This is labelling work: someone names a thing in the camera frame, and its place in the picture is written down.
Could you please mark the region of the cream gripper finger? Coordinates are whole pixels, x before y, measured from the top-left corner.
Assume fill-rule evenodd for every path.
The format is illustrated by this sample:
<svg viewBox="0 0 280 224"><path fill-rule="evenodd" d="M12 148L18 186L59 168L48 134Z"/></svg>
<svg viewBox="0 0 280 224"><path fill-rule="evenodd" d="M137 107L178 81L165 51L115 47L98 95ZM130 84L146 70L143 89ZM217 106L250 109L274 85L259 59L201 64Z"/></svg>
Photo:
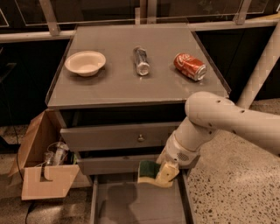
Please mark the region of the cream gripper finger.
<svg viewBox="0 0 280 224"><path fill-rule="evenodd" d="M164 163L166 161L166 156L165 154L160 154L159 157L157 158L156 163L161 165L162 163Z"/></svg>
<svg viewBox="0 0 280 224"><path fill-rule="evenodd" d="M156 176L156 185L160 187L171 187L173 180L179 174L179 168L177 164L171 162L165 162L161 164L159 172Z"/></svg>

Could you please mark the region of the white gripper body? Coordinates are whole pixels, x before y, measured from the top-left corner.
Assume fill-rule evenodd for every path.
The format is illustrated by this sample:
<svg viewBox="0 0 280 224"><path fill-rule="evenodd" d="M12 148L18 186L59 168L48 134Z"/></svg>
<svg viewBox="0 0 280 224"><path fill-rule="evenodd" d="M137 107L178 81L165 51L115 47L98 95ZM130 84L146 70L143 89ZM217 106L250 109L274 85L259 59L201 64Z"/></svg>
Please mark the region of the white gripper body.
<svg viewBox="0 0 280 224"><path fill-rule="evenodd" d="M168 162L173 162L179 167L191 167L199 158L197 151L189 151L179 144L179 141L175 137L175 133L172 133L168 138L164 147L164 159Z"/></svg>

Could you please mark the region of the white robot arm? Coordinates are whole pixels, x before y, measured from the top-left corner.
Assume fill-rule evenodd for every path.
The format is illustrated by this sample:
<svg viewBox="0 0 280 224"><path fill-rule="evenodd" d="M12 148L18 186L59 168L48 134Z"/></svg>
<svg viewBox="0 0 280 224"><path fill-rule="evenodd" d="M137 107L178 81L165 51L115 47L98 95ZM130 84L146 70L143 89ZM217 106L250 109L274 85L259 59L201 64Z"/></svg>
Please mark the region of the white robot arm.
<svg viewBox="0 0 280 224"><path fill-rule="evenodd" d="M200 147L225 130L272 154L280 153L280 116L236 106L229 99L208 92L192 94L185 102L186 118L172 132L157 159L156 184L172 185L179 168L188 166Z"/></svg>

